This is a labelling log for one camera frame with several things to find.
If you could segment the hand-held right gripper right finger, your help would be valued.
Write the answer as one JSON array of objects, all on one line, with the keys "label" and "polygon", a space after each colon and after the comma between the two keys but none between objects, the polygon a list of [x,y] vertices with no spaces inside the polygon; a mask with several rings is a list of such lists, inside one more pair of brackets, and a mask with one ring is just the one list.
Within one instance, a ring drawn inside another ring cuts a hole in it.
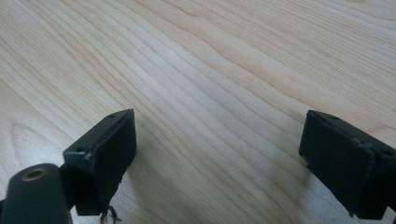
[{"label": "hand-held right gripper right finger", "polygon": [[389,208],[396,212],[396,149],[336,116],[309,110],[299,155],[350,215],[379,220]]}]

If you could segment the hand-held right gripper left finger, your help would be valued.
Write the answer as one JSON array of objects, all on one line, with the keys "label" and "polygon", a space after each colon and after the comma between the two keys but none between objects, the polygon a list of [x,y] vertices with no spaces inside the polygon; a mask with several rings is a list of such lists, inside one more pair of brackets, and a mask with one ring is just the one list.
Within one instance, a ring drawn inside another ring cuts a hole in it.
[{"label": "hand-held right gripper left finger", "polygon": [[104,117],[63,152],[67,206],[80,216],[104,214],[135,154],[134,111]]}]

